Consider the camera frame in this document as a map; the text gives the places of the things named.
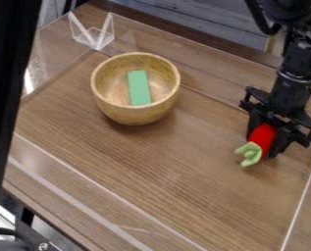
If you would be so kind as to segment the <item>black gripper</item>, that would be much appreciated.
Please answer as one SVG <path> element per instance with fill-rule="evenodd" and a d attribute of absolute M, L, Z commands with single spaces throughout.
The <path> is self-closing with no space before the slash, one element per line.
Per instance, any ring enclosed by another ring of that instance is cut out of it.
<path fill-rule="evenodd" d="M 275 158 L 284 152 L 291 142 L 297 142 L 303 147 L 311 145 L 311 117 L 303 109 L 284 114 L 271 105 L 270 96 L 271 93 L 267 91 L 248 86 L 239 107 L 248 112 L 250 116 L 247 136 L 251 136 L 255 128 L 263 123 L 268 123 L 278 129 L 268 152 L 268 157 Z"/>

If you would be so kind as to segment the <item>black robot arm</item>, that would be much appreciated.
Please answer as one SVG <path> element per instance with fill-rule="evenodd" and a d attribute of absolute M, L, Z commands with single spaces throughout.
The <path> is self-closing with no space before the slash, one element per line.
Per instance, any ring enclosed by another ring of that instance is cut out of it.
<path fill-rule="evenodd" d="M 246 88 L 239 106 L 250 115 L 247 140 L 264 158 L 284 152 L 291 143 L 311 144 L 311 0 L 244 0 L 256 25 L 267 35 L 286 31 L 283 61 L 274 87 Z"/>

